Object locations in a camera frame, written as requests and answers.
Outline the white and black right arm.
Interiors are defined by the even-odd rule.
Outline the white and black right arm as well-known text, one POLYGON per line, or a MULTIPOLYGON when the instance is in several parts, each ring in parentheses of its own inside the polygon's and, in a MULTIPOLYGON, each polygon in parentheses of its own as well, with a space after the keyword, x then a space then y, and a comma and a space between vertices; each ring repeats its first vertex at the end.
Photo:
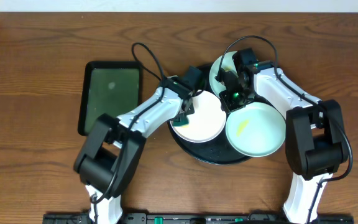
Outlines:
POLYGON ((214 62, 209 84, 230 118, 262 107, 280 113, 285 139, 281 131, 273 130, 271 118, 264 119, 267 124, 258 130, 257 139, 275 147, 285 145, 293 178, 284 213, 292 223, 312 222, 318 217, 316 209, 326 183, 347 177, 353 166, 339 103, 309 95, 273 61, 222 64, 214 62))

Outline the white pinkish plate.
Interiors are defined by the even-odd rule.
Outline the white pinkish plate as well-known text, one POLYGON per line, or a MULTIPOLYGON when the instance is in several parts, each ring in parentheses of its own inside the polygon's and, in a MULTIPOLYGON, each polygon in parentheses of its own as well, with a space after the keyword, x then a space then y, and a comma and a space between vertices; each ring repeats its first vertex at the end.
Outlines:
POLYGON ((219 98, 208 91, 193 98, 195 112, 189 114, 188 123, 170 126, 180 138, 195 143, 207 142, 217 137, 226 124, 226 113, 221 109, 219 98))

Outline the green and yellow sponge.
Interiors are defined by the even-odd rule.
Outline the green and yellow sponge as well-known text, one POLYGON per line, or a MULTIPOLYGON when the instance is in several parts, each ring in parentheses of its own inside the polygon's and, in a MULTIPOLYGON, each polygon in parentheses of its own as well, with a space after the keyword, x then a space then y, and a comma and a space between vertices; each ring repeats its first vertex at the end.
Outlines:
POLYGON ((174 127, 179 127, 179 126, 185 126, 189 123, 189 120, 186 116, 182 116, 182 117, 179 117, 177 119, 174 119, 173 122, 172 122, 172 125, 174 127))

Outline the black rectangular tray green liquid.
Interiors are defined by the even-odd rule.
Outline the black rectangular tray green liquid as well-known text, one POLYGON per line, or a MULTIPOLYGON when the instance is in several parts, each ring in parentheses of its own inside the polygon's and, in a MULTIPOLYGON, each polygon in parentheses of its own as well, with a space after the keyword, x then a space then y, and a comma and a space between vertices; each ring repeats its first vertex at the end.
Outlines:
POLYGON ((142 69, 135 61, 90 61, 85 66, 78 134, 88 135, 102 114, 119 116, 141 102, 142 69))

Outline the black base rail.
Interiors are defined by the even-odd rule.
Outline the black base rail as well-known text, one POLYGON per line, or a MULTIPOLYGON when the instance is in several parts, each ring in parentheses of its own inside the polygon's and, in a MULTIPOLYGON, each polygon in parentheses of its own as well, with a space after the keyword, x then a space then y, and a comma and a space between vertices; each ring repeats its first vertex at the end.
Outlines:
MULTIPOLYGON (((118 221, 121 224, 225 224, 225 223, 288 223, 282 215, 253 213, 248 216, 197 216, 197 215, 147 215, 128 213, 118 221)), ((87 213, 45 214, 43 224, 92 224, 87 213)))

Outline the mint green plate right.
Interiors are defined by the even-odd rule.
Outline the mint green plate right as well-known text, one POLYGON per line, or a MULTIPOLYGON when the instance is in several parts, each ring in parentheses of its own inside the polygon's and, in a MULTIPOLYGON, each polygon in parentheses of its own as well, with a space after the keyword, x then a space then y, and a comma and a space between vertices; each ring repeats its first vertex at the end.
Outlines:
POLYGON ((226 121, 229 144, 249 157, 264 157, 277 151, 285 141, 285 120, 273 107, 254 102, 232 112, 226 121))

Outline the black round tray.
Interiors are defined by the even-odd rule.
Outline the black round tray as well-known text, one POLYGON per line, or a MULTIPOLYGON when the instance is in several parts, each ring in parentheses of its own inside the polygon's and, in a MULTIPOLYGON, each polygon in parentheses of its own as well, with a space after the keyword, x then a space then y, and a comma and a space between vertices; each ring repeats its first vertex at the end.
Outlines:
POLYGON ((245 162, 250 159, 249 156, 245 156, 239 152, 237 152, 228 142, 225 127, 226 124, 221 131, 221 133, 215 137, 214 139, 202 142, 195 143, 189 142, 182 138, 180 138, 177 134, 174 133, 173 128, 170 126, 169 121, 167 123, 170 134, 174 138, 175 142, 189 155, 194 157, 197 160, 215 164, 215 165, 231 165, 238 164, 241 162, 245 162))

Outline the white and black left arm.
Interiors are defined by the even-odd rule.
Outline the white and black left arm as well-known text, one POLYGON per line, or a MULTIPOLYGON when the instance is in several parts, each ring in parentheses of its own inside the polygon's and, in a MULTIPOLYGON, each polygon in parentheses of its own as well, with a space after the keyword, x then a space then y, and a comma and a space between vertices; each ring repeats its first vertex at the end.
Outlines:
POLYGON ((135 174, 147 138, 168 120, 185 116, 201 86, 201 78, 164 78, 137 108, 116 118, 103 114, 95 121, 73 166, 89 193, 92 223, 119 221, 121 195, 135 174))

